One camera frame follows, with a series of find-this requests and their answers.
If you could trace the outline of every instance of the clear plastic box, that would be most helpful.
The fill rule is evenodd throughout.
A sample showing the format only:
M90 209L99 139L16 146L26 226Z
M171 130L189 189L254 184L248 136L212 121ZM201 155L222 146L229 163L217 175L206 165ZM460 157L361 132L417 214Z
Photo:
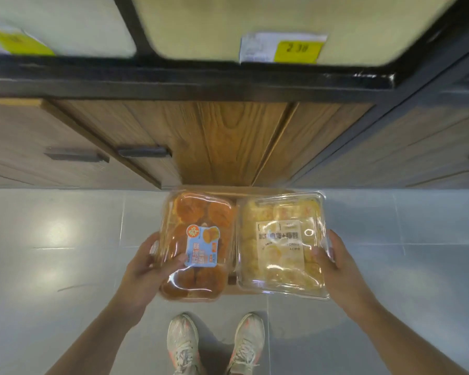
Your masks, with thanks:
M205 193L172 192L163 206L156 261L185 252L186 267L160 286L169 300L212 301L227 284L232 263L235 205Z
M238 285L244 290L329 299L316 258L326 238L320 192L238 200Z

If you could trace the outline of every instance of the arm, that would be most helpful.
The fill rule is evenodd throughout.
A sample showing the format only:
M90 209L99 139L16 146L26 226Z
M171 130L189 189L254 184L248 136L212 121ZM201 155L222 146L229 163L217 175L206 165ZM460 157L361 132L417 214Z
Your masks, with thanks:
M109 374L127 332L140 321L162 281L187 258L181 254L153 269L150 250L158 238L154 233L139 247L113 299L46 375Z
M417 335L375 298L341 238L330 230L335 263L324 250L319 263L331 298L368 335L393 375L469 375Z

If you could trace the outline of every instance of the black metal frame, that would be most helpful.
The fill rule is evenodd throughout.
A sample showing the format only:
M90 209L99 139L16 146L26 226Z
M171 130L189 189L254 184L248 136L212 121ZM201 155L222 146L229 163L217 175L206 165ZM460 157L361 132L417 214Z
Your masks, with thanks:
M469 30L469 0L457 0L404 54L382 67L297 66L167 60L145 37L131 0L115 0L137 47L128 60L0 56L0 97L402 101L431 80L421 72ZM469 46L450 54L456 60ZM451 63L438 61L432 75Z
M432 67L441 68L440 61L447 61L453 52L469 49L469 31L446 47L446 50L423 66L421 72L427 74ZM396 121L415 107L455 105L469 107L469 50L460 59L452 61L446 70L434 76L418 91L386 111L386 105L371 109L351 128L320 152L310 163L297 172L289 184L299 186L299 181L315 168L326 166L332 161L379 132L388 124ZM417 76L409 81L416 81Z

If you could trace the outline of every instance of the white sneaker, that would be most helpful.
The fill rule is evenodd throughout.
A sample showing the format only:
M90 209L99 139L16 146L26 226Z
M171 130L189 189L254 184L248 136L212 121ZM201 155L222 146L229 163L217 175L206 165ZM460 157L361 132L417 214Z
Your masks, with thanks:
M236 329L234 340L235 348L227 366L227 373L251 375L266 340L263 319L254 313L243 317Z
M204 374L198 352L198 330L188 315L177 315L170 321L167 349L175 368L174 374Z

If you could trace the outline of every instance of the yellow price tag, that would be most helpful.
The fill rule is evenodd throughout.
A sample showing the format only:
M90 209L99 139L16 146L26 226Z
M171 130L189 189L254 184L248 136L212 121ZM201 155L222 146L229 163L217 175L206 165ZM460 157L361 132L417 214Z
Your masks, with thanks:
M276 63L316 63L325 42L281 41L275 53Z
M15 55L55 55L43 43L21 32L0 31L0 47Z

